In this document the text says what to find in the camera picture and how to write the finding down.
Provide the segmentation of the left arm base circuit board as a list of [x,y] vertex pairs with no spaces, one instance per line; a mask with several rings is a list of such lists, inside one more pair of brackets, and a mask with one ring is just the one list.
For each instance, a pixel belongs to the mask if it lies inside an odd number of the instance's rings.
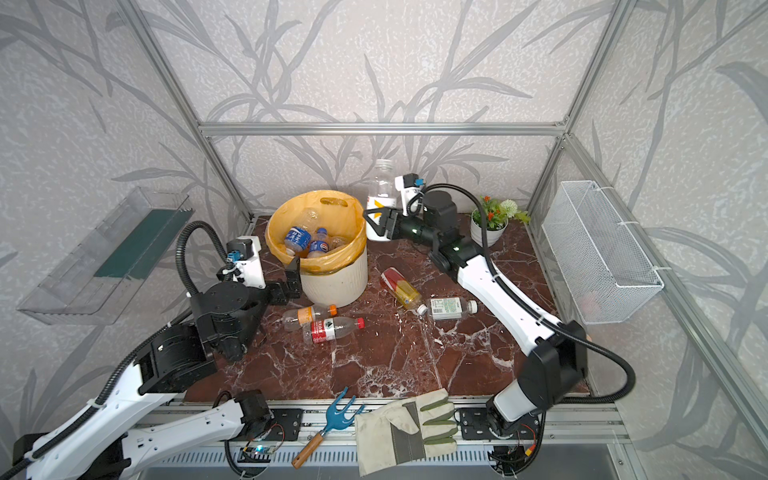
[[241,464],[270,463],[281,447],[282,445],[280,443],[248,443],[238,450],[237,462]]

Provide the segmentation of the red label bottle red cap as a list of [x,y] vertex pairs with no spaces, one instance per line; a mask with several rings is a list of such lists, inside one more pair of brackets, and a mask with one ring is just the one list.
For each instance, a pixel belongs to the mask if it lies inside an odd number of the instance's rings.
[[365,320],[361,317],[314,320],[303,328],[303,339],[306,344],[321,344],[339,340],[364,328]]

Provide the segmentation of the small Pepsi bottle blue cap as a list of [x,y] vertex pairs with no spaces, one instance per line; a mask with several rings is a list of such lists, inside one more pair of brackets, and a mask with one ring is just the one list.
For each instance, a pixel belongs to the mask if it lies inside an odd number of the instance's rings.
[[330,245],[329,245],[329,235],[328,231],[320,227],[316,230],[315,235],[310,242],[309,245],[309,251],[308,251],[308,258],[318,258],[325,256],[330,251]]

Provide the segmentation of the white jar yellow V label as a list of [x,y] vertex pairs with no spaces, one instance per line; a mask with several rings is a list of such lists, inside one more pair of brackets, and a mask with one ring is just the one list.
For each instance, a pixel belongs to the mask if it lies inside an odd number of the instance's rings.
[[374,177],[368,182],[366,209],[397,206],[393,165],[391,159],[377,159],[375,161]]

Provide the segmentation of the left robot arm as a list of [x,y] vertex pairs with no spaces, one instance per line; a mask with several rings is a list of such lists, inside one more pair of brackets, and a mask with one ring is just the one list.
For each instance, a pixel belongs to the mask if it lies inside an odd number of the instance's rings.
[[127,479],[177,453],[213,441],[251,440],[274,422],[258,391],[219,400],[209,409],[156,427],[138,422],[156,407],[217,372],[214,356],[240,360],[271,305],[299,297],[299,262],[283,281],[257,287],[252,280],[226,279],[205,292],[192,289],[191,309],[124,358],[99,395],[77,415],[42,435],[14,445],[11,479]]

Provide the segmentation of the clear bottle blue label white cap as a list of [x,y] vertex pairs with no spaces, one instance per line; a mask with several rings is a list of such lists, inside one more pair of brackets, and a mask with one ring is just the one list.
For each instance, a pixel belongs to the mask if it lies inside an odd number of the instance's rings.
[[305,208],[292,221],[291,227],[284,238],[286,253],[296,256],[305,251],[320,226],[320,215],[314,208]]

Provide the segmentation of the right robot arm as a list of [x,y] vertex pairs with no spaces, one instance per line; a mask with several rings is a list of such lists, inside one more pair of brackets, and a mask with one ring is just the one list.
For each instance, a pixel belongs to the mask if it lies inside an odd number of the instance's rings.
[[[417,196],[422,211],[371,205],[363,218],[376,235],[387,240],[408,239],[428,247],[438,270],[480,300],[512,334],[527,360],[516,379],[486,404],[489,430],[507,437],[524,421],[544,415],[558,404],[613,403],[628,396],[637,381],[623,357],[588,340],[576,321],[564,323],[516,287],[493,263],[485,240],[474,242],[459,231],[453,186],[438,184]],[[612,361],[625,374],[615,392],[573,397],[571,390],[588,373],[588,354]]]

